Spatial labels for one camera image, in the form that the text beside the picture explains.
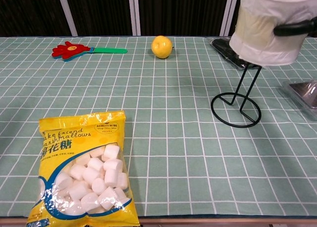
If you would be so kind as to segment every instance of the metal stand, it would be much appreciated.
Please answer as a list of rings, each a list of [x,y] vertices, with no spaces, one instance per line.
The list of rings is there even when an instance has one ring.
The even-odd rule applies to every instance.
[[[242,74],[241,79],[240,79],[240,82],[239,82],[238,87],[237,87],[237,89],[236,89],[235,92],[225,92],[225,93],[221,93],[221,94],[215,96],[215,97],[213,98],[213,100],[211,101],[211,111],[212,111],[212,113],[214,114],[214,116],[216,116],[216,118],[219,119],[221,122],[223,122],[223,123],[225,123],[225,124],[227,124],[227,125],[230,125],[230,126],[232,126],[232,127],[237,127],[237,128],[248,128],[248,127],[252,127],[252,126],[256,125],[256,124],[260,121],[260,119],[261,119],[261,110],[260,110],[260,107],[258,106],[258,104],[255,103],[255,101],[253,101],[252,99],[249,98],[249,94],[250,94],[250,92],[251,92],[251,89],[252,89],[252,87],[253,87],[253,85],[254,85],[254,83],[255,83],[255,81],[256,81],[256,79],[257,79],[257,77],[258,77],[258,75],[259,75],[259,73],[260,73],[260,71],[261,71],[261,69],[262,69],[261,66],[258,68],[258,71],[257,71],[255,77],[253,78],[253,81],[252,81],[252,83],[251,83],[251,85],[250,85],[250,88],[249,88],[247,94],[246,94],[246,95],[242,95],[242,94],[238,93],[238,92],[239,92],[239,89],[240,89],[240,86],[241,86],[241,84],[242,84],[243,78],[244,78],[244,76],[245,76],[245,74],[246,74],[246,72],[247,72],[247,70],[248,70],[248,67],[249,67],[249,65],[247,65],[246,68],[244,69],[243,74]],[[232,98],[232,101],[231,101],[231,102],[229,102],[229,101],[227,101],[225,98],[223,98],[223,96],[226,96],[226,95],[233,95],[233,98]],[[224,102],[226,102],[228,105],[231,106],[231,105],[234,103],[234,100],[236,99],[237,96],[244,98],[244,99],[243,99],[243,102],[242,102],[242,105],[241,105],[241,107],[240,107],[240,110],[239,110],[240,113],[241,113],[244,117],[246,117],[248,120],[250,120],[252,123],[246,124],[246,125],[237,125],[237,124],[229,123],[229,122],[223,120],[222,118],[220,118],[220,117],[216,114],[216,112],[215,112],[215,110],[214,110],[214,108],[213,108],[213,104],[214,104],[214,102],[215,102],[216,99],[220,98],[220,99],[222,99]],[[256,120],[252,119],[251,117],[249,117],[247,114],[245,114],[245,113],[242,111],[243,106],[244,106],[244,104],[245,104],[245,102],[246,102],[247,100],[248,100],[249,102],[251,102],[251,103],[255,106],[255,108],[258,110],[258,118],[257,118]]]

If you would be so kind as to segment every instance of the toy clapper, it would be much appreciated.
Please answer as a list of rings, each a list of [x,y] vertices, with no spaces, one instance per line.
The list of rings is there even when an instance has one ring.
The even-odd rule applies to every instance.
[[[56,48],[53,49],[52,57],[62,58],[65,62],[67,62],[84,54],[125,54],[127,52],[128,51],[126,49],[119,48],[89,48],[81,44],[72,44],[71,42],[66,41],[65,45],[58,45]]]

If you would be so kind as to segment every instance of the white marshmallow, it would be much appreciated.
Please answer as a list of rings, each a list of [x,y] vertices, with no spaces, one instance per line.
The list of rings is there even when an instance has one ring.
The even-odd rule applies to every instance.
[[[120,147],[114,144],[106,145],[104,156],[110,159],[116,159],[118,157]]]
[[[93,181],[91,188],[94,193],[96,193],[97,195],[100,195],[106,189],[105,181],[101,178],[96,178]]]
[[[122,200],[120,200],[119,202],[121,203],[121,205],[124,205],[125,203],[127,203],[130,200],[130,198],[124,198]]]
[[[59,195],[59,196],[62,196],[62,197],[67,196],[67,195],[68,195],[68,191],[69,191],[69,187],[67,187],[67,188],[65,188],[65,189],[63,189],[63,190],[61,190],[61,191],[59,191],[59,192],[58,192],[58,195]]]
[[[87,166],[97,171],[101,171],[103,169],[104,163],[98,158],[91,158],[87,163]]]
[[[73,179],[66,173],[60,172],[55,179],[55,189],[63,190],[73,183]]]
[[[87,189],[89,189],[89,184],[86,182],[86,181],[78,181],[78,180],[74,180],[73,182],[73,186],[79,184],[79,183],[82,183],[85,185],[85,187],[87,187]]]
[[[85,213],[81,207],[81,203],[78,200],[72,201],[67,207],[65,207],[65,214],[69,216],[79,216]]]
[[[86,169],[86,167],[83,165],[74,164],[69,171],[69,175],[76,180],[82,181],[83,180],[83,172],[85,169]]]
[[[126,195],[124,194],[124,192],[122,191],[121,188],[117,187],[117,188],[114,189],[114,191],[118,195],[118,200],[122,200],[122,199],[126,198]]]
[[[63,172],[69,174],[70,168],[73,166],[74,161],[70,161],[66,166],[62,169]]]
[[[112,206],[117,202],[118,195],[112,187],[108,187],[98,198],[99,203],[106,210],[110,210]]]
[[[83,196],[89,193],[88,188],[83,184],[79,183],[69,188],[69,196],[72,200],[80,200]]]
[[[60,200],[61,200],[60,202],[55,203],[55,206],[60,212],[63,213],[69,207],[72,200],[69,196],[65,196],[65,197],[61,198]]]
[[[90,210],[88,212],[88,214],[100,214],[100,213],[103,213],[103,212],[106,212],[106,210],[102,207],[102,206],[99,206],[93,210]]]
[[[39,199],[41,199],[45,193],[45,184],[44,184],[44,181],[40,178],[39,178],[39,186],[40,186],[40,198]]]
[[[106,186],[116,187],[118,183],[118,170],[108,169],[105,173]]]
[[[83,155],[80,155],[78,158],[76,158],[76,163],[80,165],[86,165],[90,160],[90,154],[85,153]]]
[[[101,146],[99,148],[93,149],[89,152],[90,156],[93,158],[99,157],[105,152],[105,146]]]
[[[115,169],[121,172],[123,168],[123,162],[119,159],[109,159],[104,163],[104,170]]]
[[[93,169],[93,168],[86,168],[83,172],[83,178],[86,182],[88,182],[90,185],[93,183],[93,181],[100,176],[100,173]]]
[[[103,180],[105,178],[106,171],[104,169],[101,169],[100,171],[100,178]]]
[[[109,158],[106,157],[106,156],[104,156],[104,155],[101,156],[101,160],[102,160],[103,162],[107,161],[108,159],[109,159]]]
[[[90,210],[93,210],[100,206],[100,203],[98,201],[98,195],[94,192],[91,192],[81,198],[81,206],[84,209],[84,211],[88,212]]]
[[[122,190],[128,188],[128,176],[126,173],[124,172],[119,173],[117,187],[120,187]]]

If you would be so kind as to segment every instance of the marshmallow bag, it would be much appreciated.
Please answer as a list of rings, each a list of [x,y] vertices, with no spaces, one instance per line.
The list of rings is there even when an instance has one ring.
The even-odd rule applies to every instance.
[[[39,198],[28,226],[139,226],[123,158],[123,111],[50,117],[44,137]]]

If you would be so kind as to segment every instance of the green handle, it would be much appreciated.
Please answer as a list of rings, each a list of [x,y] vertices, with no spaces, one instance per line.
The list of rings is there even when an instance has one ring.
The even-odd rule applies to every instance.
[[[128,52],[126,49],[116,49],[116,48],[95,48],[93,53],[109,53],[109,54],[125,54]]]

